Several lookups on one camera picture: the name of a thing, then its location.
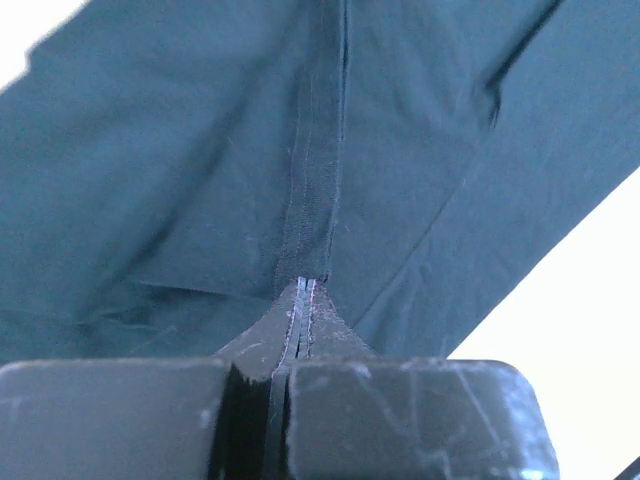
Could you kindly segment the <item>black t shirt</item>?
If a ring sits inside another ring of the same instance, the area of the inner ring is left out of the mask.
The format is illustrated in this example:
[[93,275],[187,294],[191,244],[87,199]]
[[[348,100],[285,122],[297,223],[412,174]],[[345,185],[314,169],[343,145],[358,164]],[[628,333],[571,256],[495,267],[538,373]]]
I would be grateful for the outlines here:
[[449,354],[638,165],[635,1],[92,1],[1,96],[1,359],[209,355],[299,277]]

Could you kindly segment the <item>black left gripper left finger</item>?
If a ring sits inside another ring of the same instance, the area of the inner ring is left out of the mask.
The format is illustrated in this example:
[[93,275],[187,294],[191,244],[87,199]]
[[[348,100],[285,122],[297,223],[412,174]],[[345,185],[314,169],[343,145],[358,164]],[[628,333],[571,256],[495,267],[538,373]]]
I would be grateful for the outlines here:
[[306,282],[212,356],[39,360],[1,370],[5,479],[276,479]]

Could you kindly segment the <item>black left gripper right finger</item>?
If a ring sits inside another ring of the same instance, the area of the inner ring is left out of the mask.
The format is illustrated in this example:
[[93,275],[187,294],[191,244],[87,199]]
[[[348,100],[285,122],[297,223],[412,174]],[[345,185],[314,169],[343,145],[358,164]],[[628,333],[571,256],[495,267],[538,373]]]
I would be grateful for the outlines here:
[[534,390],[493,360],[377,357],[312,280],[296,287],[292,479],[556,479]]

